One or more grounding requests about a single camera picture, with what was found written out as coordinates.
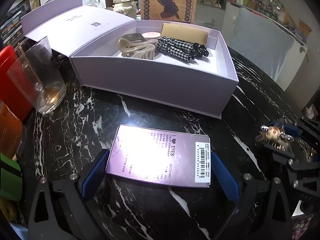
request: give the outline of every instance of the black and white checkered hair tie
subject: black and white checkered hair tie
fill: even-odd
[[[188,41],[180,41],[180,40],[165,37],[165,36],[159,37],[158,41],[168,43],[171,46],[176,47],[177,49],[182,49],[185,53],[188,53],[188,54],[193,50],[193,43]]]
[[[187,41],[179,41],[162,36],[158,38],[157,49],[172,56],[181,58],[186,62],[189,62],[191,58],[194,58],[189,54],[193,49],[193,44]]]

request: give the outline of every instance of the blue clamp pad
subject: blue clamp pad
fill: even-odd
[[[92,168],[91,172],[82,184],[82,199],[88,201],[92,199],[98,190],[100,183],[106,175],[106,166],[109,159],[109,150],[105,150],[100,160]]]
[[[211,169],[216,175],[228,200],[237,204],[240,200],[239,184],[214,152],[211,152]]]
[[[271,122],[269,125],[270,126],[274,126],[276,122]],[[291,135],[295,138],[301,138],[301,133],[298,129],[298,127],[296,126],[292,126],[292,125],[284,125],[284,132],[287,135]]]

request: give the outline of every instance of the drinking glass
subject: drinking glass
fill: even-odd
[[[23,53],[8,69],[7,75],[41,114],[53,111],[66,94],[66,85],[47,37]]]

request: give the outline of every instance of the black marble table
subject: black marble table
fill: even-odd
[[[120,124],[209,135],[212,151],[228,155],[242,173],[263,178],[254,146],[260,125],[278,118],[295,122],[300,110],[257,66],[232,49],[230,53],[239,85],[222,120],[82,87],[65,59],[60,64],[67,84],[65,100],[48,115],[33,111],[26,121],[28,138],[19,161],[25,222],[39,178],[57,180],[80,172],[102,148],[111,148]],[[307,161],[304,143],[297,143],[300,158]],[[234,204],[226,199],[215,176],[210,188],[203,189],[170,188],[106,175],[88,207],[109,239],[206,240],[217,233]]]

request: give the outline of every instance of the cartoon figurine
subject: cartoon figurine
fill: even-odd
[[[282,119],[279,119],[274,126],[262,125],[260,128],[260,134],[256,137],[258,144],[268,143],[279,150],[292,152],[291,143],[294,138],[284,133],[284,121]]]
[[[113,11],[137,18],[137,3],[135,0],[113,0]]]

